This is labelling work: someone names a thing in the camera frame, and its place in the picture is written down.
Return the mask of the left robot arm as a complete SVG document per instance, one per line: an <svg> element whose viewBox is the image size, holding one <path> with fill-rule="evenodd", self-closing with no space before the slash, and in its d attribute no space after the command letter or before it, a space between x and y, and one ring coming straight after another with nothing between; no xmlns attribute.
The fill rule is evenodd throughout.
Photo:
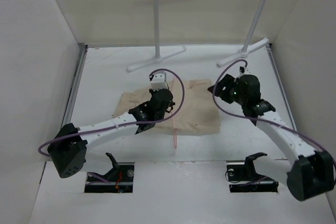
<svg viewBox="0 0 336 224"><path fill-rule="evenodd" d="M134 136L154 128L168 119L175 105L166 80L166 70L150 74L149 100L129 109L120 116L88 126L64 125L55 138L46 143L60 178L69 178L79 171L92 173L95 164L87 157L89 151L109 141Z"/></svg>

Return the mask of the pink wire hanger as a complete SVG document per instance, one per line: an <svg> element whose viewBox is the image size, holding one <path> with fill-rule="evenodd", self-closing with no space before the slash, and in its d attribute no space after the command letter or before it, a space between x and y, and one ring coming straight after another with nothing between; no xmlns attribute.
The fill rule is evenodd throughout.
<svg viewBox="0 0 336 224"><path fill-rule="evenodd" d="M202 135L207 133L205 115L208 97L206 87L211 81L208 79L184 81L185 97L179 112L171 119L173 131L173 145L177 149L177 136Z"/></svg>

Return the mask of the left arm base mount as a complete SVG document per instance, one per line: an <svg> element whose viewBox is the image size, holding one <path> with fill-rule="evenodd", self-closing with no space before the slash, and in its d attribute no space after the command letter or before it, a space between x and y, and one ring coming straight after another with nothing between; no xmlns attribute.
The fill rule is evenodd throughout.
<svg viewBox="0 0 336 224"><path fill-rule="evenodd" d="M85 193L133 193L135 163L118 163L111 153L106 153L109 159L109 170L104 174L87 173Z"/></svg>

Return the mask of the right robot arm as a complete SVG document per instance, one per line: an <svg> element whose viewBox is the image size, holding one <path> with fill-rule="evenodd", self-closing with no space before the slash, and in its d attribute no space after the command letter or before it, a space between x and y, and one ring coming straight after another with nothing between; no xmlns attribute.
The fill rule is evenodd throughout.
<svg viewBox="0 0 336 224"><path fill-rule="evenodd" d="M261 98L259 79L240 67L237 78L226 74L208 88L213 98L241 106L241 118L263 131L288 160L283 165L259 152L245 158L244 175L251 180L266 176L281 182L298 201L332 191L335 186L334 159L326 150L317 151L299 134L286 127L275 107Z"/></svg>

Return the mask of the beige trousers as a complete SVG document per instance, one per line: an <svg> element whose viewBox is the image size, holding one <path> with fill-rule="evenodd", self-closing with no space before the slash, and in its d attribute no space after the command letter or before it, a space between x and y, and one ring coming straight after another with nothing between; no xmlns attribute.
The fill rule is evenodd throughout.
<svg viewBox="0 0 336 224"><path fill-rule="evenodd" d="M183 80L185 87L185 99L177 115L165 122L156 124L154 128L145 133L155 134L179 134L179 135L207 135L217 134L220 131L221 121L219 111L213 102L212 94L207 90L212 86L211 79ZM176 78L168 82L173 93L175 112L182 98L181 85ZM120 116L124 112L148 101L151 97L150 86L137 89L133 92L125 92L121 95L120 102L113 117Z"/></svg>

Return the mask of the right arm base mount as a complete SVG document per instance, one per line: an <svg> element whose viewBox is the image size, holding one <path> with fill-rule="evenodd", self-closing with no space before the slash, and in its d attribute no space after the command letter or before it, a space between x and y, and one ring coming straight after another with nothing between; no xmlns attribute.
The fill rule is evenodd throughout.
<svg viewBox="0 0 336 224"><path fill-rule="evenodd" d="M249 155L244 161L228 162L225 178L231 193L277 193L279 183L269 177L256 173L253 161L267 156L266 153Z"/></svg>

